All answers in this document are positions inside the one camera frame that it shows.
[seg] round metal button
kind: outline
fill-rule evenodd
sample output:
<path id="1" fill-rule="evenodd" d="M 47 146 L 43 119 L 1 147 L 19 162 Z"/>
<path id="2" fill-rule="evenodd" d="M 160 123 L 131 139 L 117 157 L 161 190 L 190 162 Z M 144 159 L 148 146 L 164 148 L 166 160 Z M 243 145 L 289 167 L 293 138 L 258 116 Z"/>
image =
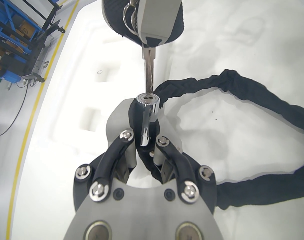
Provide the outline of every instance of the round metal button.
<path id="1" fill-rule="evenodd" d="M 202 240 L 199 228 L 190 222 L 181 224 L 175 233 L 175 240 Z"/>
<path id="2" fill-rule="evenodd" d="M 112 230 L 110 226 L 103 221 L 97 221 L 87 229 L 85 240 L 111 240 Z"/>

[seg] screw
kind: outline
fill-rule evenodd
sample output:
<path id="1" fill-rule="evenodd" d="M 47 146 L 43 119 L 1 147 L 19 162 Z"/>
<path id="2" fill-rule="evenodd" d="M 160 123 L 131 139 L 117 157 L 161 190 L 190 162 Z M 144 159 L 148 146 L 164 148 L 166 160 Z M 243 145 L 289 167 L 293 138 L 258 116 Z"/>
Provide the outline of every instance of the screw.
<path id="1" fill-rule="evenodd" d="M 134 137 L 134 134 L 131 130 L 124 130 L 120 133 L 120 139 L 125 139 L 131 141 Z"/>
<path id="2" fill-rule="evenodd" d="M 159 139 L 159 142 L 162 144 L 162 145 L 165 145 L 167 143 L 167 139 L 163 136 Z"/>
<path id="3" fill-rule="evenodd" d="M 81 167 L 77 173 L 79 176 L 83 176 L 86 173 L 86 167 Z"/>
<path id="4" fill-rule="evenodd" d="M 208 166 L 201 166 L 199 168 L 199 174 L 201 178 L 203 178 L 205 181 L 210 181 L 210 177 L 213 173 L 213 170 Z"/>
<path id="5" fill-rule="evenodd" d="M 76 172 L 75 172 L 75 177 L 78 180 L 82 181 L 90 175 L 90 172 L 91 172 L 90 165 L 83 166 L 83 167 L 78 167 Z"/>
<path id="6" fill-rule="evenodd" d="M 124 138 L 125 140 L 129 139 L 131 136 L 132 136 L 132 135 L 131 135 L 130 132 L 124 132 L 124 133 L 123 133 L 123 138 Z"/>
<path id="7" fill-rule="evenodd" d="M 104 186 L 98 183 L 93 189 L 92 193 L 95 196 L 101 197 L 104 194 Z"/>
<path id="8" fill-rule="evenodd" d="M 184 193 L 191 199 L 195 197 L 196 189 L 194 186 L 185 186 Z"/>

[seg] metal rack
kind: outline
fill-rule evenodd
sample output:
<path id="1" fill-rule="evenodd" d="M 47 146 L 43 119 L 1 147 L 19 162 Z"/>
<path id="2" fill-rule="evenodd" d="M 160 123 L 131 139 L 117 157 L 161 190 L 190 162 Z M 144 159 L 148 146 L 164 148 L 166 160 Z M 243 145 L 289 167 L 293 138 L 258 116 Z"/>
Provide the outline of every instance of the metal rack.
<path id="1" fill-rule="evenodd" d="M 20 80 L 20 77 L 37 79 L 40 82 L 44 82 L 44 79 L 41 78 L 38 73 L 33 72 L 33 68 L 42 48 L 45 47 L 44 42 L 46 38 L 55 30 L 65 33 L 63 27 L 59 27 L 58 25 L 60 22 L 59 20 L 52 23 L 52 19 L 61 6 L 54 3 L 52 0 L 48 0 L 53 5 L 53 9 L 49 16 L 45 17 L 28 1 L 22 1 L 40 15 L 45 20 L 45 23 L 40 28 L 9 0 L 0 0 L 0 46 L 11 52 L 11 54 L 5 54 L 1 58 L 0 65 L 2 70 L 0 71 L 0 77 L 3 77 L 10 82 L 16 82 L 17 80 Z M 18 33 L 17 19 L 20 19 L 21 22 L 26 21 L 32 26 L 35 29 L 33 34 L 26 37 L 24 34 Z M 7 73 L 13 74 L 14 76 L 16 75 L 17 79 L 11 79 L 12 77 L 10 75 L 7 78 Z"/>

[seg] black cable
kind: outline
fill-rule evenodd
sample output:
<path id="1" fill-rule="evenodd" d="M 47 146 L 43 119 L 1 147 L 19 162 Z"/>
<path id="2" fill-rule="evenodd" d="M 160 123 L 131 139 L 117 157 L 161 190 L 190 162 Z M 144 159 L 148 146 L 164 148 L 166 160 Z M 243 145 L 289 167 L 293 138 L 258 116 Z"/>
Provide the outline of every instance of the black cable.
<path id="1" fill-rule="evenodd" d="M 20 86 L 18 86 L 18 84 L 16 83 L 16 85 L 17 85 L 17 87 L 19 87 L 19 88 L 25 88 L 27 85 L 25 85 L 25 86 L 23 86 L 23 87 L 20 87 Z"/>
<path id="2" fill-rule="evenodd" d="M 24 99 L 23 99 L 22 105 L 21 105 L 20 109 L 18 110 L 18 113 L 17 113 L 17 115 L 15 116 L 14 121 L 11 123 L 11 125 L 9 126 L 9 128 L 7 128 L 7 130 L 6 130 L 4 133 L 0 134 L 0 136 L 4 135 L 4 134 L 11 128 L 11 126 L 14 124 L 15 120 L 17 119 L 18 115 L 20 114 L 20 111 L 21 111 L 21 109 L 22 109 L 22 107 L 23 107 L 23 104 L 24 104 L 24 102 L 25 102 L 25 98 L 26 98 L 26 94 L 27 94 L 27 89 L 28 89 L 28 87 L 29 87 L 29 85 L 26 86 L 26 92 L 25 92 L 25 95 L 24 95 Z"/>

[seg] wire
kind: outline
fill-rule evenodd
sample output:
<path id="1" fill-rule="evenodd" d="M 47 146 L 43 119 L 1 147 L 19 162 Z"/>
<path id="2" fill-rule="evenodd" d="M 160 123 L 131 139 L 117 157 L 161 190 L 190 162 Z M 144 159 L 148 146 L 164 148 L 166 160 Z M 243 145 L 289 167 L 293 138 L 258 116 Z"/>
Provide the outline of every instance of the wire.
<path id="1" fill-rule="evenodd" d="M 11 126 L 14 124 L 15 120 L 17 119 L 18 115 L 20 114 L 20 111 L 21 111 L 21 109 L 22 109 L 22 107 L 23 107 L 23 104 L 24 104 L 24 102 L 25 102 L 25 98 L 26 98 L 26 94 L 27 94 L 27 89 L 28 89 L 28 87 L 29 87 L 29 86 L 27 85 L 27 86 L 26 86 L 26 91 L 25 91 L 25 95 L 24 95 L 24 99 L 23 99 L 22 105 L 21 105 L 20 109 L 18 110 L 18 113 L 17 113 L 17 115 L 15 116 L 14 121 L 11 123 L 11 125 L 9 126 L 9 128 L 7 128 L 7 130 L 6 130 L 4 133 L 0 134 L 0 136 L 4 135 L 4 134 L 11 128 Z"/>
<path id="2" fill-rule="evenodd" d="M 16 83 L 16 85 L 17 85 L 17 87 L 19 87 L 19 88 L 25 88 L 27 85 L 25 85 L 25 86 L 23 86 L 23 87 L 20 87 L 20 86 L 18 86 L 18 84 Z"/>
<path id="3" fill-rule="evenodd" d="M 8 40 L 8 41 L 10 41 L 11 43 L 13 43 L 13 44 L 15 44 L 15 45 L 17 45 L 17 47 L 20 49 L 20 50 L 22 50 L 23 51 L 23 53 L 25 53 L 25 54 L 27 54 L 27 55 L 29 55 L 29 53 L 26 53 L 18 44 L 16 44 L 15 42 L 13 42 L 13 41 L 11 41 L 11 40 L 9 40 L 8 38 L 5 38 L 5 37 L 3 37 L 1 34 L 0 34 L 0 36 L 2 37 L 2 38 L 4 38 L 4 39 L 6 39 L 6 40 Z"/>

